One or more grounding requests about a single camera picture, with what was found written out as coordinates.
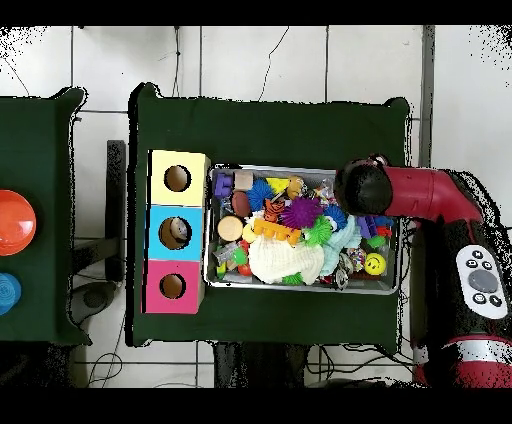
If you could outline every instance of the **orange bowl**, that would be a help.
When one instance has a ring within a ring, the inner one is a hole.
[[[0,256],[14,255],[27,247],[36,232],[36,214],[20,194],[0,190]]]

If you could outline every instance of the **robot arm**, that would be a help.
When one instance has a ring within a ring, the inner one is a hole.
[[[392,167],[374,157],[339,171],[335,195],[353,215],[411,217],[421,223],[429,267],[424,382],[512,387],[507,285],[487,243],[482,211],[456,174]]]

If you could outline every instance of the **table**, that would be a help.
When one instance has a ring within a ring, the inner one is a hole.
[[[212,163],[339,169],[371,153],[404,165],[407,101],[290,104],[161,98],[129,101],[127,343],[224,340],[380,344],[396,352],[398,293],[387,296],[207,287],[196,315],[142,314],[147,151],[206,154]]]

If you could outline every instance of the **pink box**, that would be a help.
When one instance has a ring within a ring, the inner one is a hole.
[[[169,299],[160,291],[160,281],[168,274],[178,274],[185,280],[185,292],[178,299]],[[146,313],[197,314],[203,296],[200,262],[148,260]]]

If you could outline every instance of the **stacked boxes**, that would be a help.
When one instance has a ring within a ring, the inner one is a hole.
[[[201,153],[149,152],[142,312],[195,314],[199,309],[209,166]]]

